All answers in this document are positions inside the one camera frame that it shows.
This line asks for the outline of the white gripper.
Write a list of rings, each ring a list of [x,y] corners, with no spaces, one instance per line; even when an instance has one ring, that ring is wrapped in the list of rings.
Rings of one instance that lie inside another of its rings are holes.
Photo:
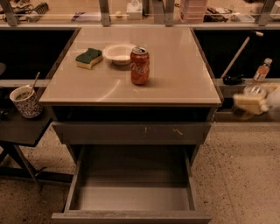
[[[261,96],[235,94],[234,105],[253,115],[268,112],[270,119],[280,120],[280,84],[263,83],[261,87],[267,91],[266,100]]]

